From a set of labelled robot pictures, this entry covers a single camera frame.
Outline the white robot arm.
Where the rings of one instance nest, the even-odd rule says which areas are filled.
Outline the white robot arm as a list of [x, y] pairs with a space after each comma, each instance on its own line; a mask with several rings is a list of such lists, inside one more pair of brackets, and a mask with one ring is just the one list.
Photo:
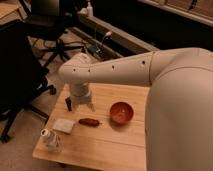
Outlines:
[[91, 83], [145, 86], [147, 171], [213, 171], [213, 52], [152, 51], [94, 63], [78, 53], [59, 69], [79, 103]]

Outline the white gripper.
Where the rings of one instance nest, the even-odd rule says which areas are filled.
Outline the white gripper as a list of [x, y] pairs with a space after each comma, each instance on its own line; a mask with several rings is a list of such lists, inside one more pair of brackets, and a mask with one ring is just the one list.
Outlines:
[[73, 105], [87, 104], [87, 107], [95, 112], [95, 107], [93, 103], [91, 103], [92, 92], [89, 88], [88, 83], [82, 84], [70, 84], [69, 85], [70, 97], [65, 99], [68, 111], [72, 111]]

